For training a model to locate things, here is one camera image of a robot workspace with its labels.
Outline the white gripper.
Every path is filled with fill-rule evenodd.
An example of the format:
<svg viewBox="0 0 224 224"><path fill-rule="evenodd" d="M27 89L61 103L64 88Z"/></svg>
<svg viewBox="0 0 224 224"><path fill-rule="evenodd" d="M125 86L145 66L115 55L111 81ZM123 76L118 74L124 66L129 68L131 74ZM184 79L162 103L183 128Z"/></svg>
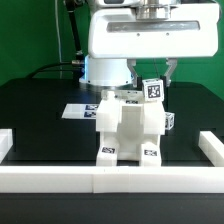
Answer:
<svg viewBox="0 0 224 224"><path fill-rule="evenodd" d="M131 8L104 8L91 18L88 52L94 58L128 59L134 88L139 81L135 59L167 58L163 78L169 87L176 58L217 52L220 14L216 2L181 4L165 20L139 20Z"/></svg>

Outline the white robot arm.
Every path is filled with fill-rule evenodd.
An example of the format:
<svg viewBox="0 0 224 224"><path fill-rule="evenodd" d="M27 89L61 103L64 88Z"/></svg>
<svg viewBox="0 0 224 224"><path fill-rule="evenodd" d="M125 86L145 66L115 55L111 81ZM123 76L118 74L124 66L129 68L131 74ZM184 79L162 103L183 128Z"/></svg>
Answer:
<svg viewBox="0 0 224 224"><path fill-rule="evenodd" d="M86 0L90 8L83 81L96 87L136 85L138 59L164 58L169 80L177 60L218 50L216 0Z"/></svg>

